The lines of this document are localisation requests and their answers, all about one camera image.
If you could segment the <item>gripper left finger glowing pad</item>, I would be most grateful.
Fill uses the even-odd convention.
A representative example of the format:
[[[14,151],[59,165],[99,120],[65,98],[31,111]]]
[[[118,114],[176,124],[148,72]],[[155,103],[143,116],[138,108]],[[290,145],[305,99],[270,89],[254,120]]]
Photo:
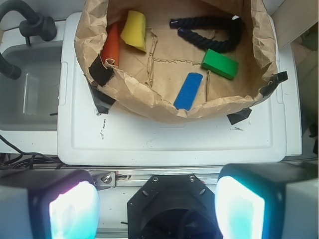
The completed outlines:
[[[0,172],[2,239],[93,239],[99,193],[83,169]]]

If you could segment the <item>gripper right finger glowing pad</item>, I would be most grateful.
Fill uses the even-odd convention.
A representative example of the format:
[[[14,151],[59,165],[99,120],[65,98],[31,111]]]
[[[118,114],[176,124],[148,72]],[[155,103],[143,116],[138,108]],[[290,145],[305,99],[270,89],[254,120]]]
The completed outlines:
[[[226,239],[316,239],[319,164],[227,164],[215,189],[215,213]]]

